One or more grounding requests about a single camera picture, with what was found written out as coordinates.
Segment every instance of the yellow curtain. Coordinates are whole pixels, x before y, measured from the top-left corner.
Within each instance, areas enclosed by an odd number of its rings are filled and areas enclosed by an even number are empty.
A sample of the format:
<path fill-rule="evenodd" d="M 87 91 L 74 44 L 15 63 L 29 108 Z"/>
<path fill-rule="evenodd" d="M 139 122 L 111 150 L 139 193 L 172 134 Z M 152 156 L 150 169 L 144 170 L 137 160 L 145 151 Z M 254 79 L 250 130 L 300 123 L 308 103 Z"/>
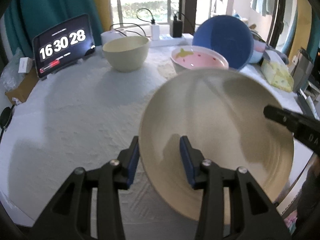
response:
<path fill-rule="evenodd" d="M 298 2 L 298 20 L 297 29 L 293 39 L 292 48 L 289 54 L 289 60 L 292 61 L 297 51 L 303 47 L 307 49 L 312 23 L 312 8 L 308 0 L 297 0 Z"/>
<path fill-rule="evenodd" d="M 103 30 L 106 32 L 109 30 L 112 19 L 111 19 L 111 5 L 109 0 L 94 0 L 97 10 L 99 13 L 100 21 Z"/>

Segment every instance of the digital clock display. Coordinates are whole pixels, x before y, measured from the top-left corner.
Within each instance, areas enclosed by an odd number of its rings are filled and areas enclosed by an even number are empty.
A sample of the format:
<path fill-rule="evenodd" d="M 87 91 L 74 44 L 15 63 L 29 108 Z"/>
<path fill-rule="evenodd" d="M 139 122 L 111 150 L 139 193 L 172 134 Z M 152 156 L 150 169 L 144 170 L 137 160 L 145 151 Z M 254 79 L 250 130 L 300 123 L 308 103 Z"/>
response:
<path fill-rule="evenodd" d="M 33 39 L 33 51 L 39 78 L 84 57 L 94 40 L 88 15 L 69 19 Z"/>

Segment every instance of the beige plate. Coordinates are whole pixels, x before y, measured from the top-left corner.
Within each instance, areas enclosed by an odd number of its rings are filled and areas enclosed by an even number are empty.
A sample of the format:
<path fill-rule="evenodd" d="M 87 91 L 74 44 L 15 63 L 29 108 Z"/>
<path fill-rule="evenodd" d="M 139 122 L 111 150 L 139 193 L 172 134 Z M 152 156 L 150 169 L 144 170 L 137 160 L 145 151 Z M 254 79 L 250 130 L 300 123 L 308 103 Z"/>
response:
<path fill-rule="evenodd" d="M 264 117 L 267 104 L 280 107 L 267 89 L 231 70 L 187 71 L 164 84 L 149 102 L 139 131 L 142 162 L 161 197 L 182 215 L 199 219 L 202 191 L 188 184 L 179 152 L 180 136 L 187 135 L 218 165 L 247 167 L 275 200 L 289 178 L 293 137 Z M 225 223 L 229 208 L 225 201 Z"/>

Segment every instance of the blue gripper pad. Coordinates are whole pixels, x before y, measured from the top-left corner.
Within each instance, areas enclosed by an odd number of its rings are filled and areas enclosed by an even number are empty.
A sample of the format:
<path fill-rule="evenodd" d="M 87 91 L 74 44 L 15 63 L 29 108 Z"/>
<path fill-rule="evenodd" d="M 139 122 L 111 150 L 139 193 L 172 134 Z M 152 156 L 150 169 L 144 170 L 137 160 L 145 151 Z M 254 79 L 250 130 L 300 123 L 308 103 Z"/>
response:
<path fill-rule="evenodd" d="M 194 187 L 195 182 L 195 171 L 192 165 L 190 149 L 192 149 L 191 144 L 187 136 L 180 137 L 180 155 L 183 163 L 184 170 L 188 179 L 188 183 L 191 187 Z"/>
<path fill-rule="evenodd" d="M 132 156 L 131 156 L 131 159 L 129 160 L 128 168 L 127 168 L 128 169 L 128 180 L 127 180 L 128 188 L 133 183 L 134 175 L 136 174 L 138 161 L 139 161 L 139 157 L 140 157 L 139 144 L 136 143 L 133 147 L 134 147 L 134 149 L 132 151 Z"/>

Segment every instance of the blue plate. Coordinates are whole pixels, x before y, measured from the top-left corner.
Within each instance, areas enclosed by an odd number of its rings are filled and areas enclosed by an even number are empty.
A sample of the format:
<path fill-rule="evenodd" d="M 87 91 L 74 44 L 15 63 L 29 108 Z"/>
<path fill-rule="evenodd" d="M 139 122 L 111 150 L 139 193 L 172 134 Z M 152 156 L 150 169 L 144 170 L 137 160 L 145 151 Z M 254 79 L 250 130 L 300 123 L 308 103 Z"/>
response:
<path fill-rule="evenodd" d="M 253 36 L 245 23 L 232 16 L 219 15 L 199 26 L 192 45 L 220 53 L 229 67 L 240 70 L 251 59 L 253 43 Z"/>

